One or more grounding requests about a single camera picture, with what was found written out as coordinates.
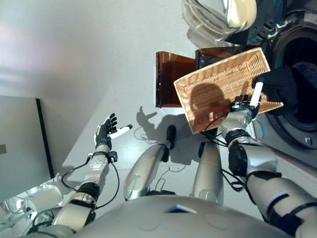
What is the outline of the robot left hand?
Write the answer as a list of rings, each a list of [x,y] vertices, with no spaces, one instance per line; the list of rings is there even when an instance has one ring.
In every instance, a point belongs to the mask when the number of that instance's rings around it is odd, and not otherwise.
[[[96,129],[94,134],[95,148],[107,146],[110,150],[112,148],[112,140],[122,136],[132,128],[131,124],[117,128],[117,117],[115,113],[110,114],[103,124],[98,125]]]

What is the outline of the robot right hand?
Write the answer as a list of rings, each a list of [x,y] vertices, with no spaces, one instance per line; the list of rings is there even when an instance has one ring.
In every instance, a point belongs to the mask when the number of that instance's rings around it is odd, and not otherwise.
[[[262,88],[263,82],[257,82],[255,84],[254,92],[248,105],[248,110],[251,112],[252,119],[257,116],[260,108]]]

